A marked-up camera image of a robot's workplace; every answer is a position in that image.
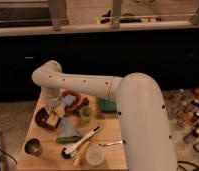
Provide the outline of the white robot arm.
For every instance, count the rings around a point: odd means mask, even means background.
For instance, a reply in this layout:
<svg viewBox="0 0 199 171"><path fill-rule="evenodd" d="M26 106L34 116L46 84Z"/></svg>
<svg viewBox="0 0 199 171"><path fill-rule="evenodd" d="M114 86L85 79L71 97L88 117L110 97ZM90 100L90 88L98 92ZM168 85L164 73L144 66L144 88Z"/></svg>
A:
<svg viewBox="0 0 199 171"><path fill-rule="evenodd" d="M164 98L152 77L66 74L50 60L33 71L32 80L49 103L58 100L62 89L115 102L129 171L177 171Z"/></svg>

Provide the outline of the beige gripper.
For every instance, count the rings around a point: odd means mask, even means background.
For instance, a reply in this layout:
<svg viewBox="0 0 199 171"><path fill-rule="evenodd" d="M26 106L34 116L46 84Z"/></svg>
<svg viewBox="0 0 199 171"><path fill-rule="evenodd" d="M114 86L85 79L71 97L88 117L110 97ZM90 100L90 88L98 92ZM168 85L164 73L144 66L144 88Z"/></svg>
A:
<svg viewBox="0 0 199 171"><path fill-rule="evenodd" d="M56 114L60 118L65 115L65 104L62 100L48 100L45 102L45 108L48 114Z"/></svg>

